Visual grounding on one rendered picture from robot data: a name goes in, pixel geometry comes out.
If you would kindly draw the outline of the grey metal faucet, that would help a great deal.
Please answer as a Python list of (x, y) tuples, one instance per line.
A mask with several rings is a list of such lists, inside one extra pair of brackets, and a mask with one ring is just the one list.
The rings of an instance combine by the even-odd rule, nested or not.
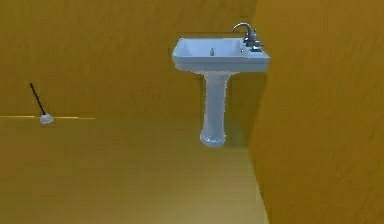
[(240, 27), (246, 28), (246, 33), (243, 38), (245, 46), (248, 47), (251, 52), (261, 52), (263, 50), (263, 44), (257, 37), (257, 30), (254, 29), (249, 23), (241, 22), (233, 26), (232, 32)]

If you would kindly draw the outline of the white pedestal sink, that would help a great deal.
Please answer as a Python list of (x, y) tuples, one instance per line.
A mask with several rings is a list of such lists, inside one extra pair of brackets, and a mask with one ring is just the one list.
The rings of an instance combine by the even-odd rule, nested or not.
[(221, 147), (226, 141), (227, 84), (239, 73), (264, 73), (269, 55), (260, 47), (247, 47), (241, 38), (180, 38), (172, 52), (177, 70), (202, 75), (205, 107), (200, 141)]

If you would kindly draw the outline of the black-handled white plunger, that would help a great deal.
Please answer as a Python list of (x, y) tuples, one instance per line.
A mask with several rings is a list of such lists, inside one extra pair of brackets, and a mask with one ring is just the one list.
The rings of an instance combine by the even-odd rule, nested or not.
[(40, 115), (40, 118), (39, 118), (40, 123), (43, 124), (43, 125), (53, 123), (54, 122), (54, 118), (53, 118), (53, 116), (51, 114), (49, 114), (49, 113), (47, 113), (45, 111), (45, 109), (44, 109), (44, 107), (43, 107), (43, 105), (42, 105), (42, 103), (40, 101), (40, 98), (39, 98), (39, 96), (38, 96), (38, 94), (37, 94), (37, 92), (35, 90), (34, 85), (32, 83), (30, 83), (29, 86), (30, 86), (30, 88), (32, 90), (32, 93), (33, 93), (33, 95), (34, 95), (34, 97), (36, 99), (36, 102), (38, 104), (38, 107), (39, 107), (39, 109), (41, 111), (41, 115)]

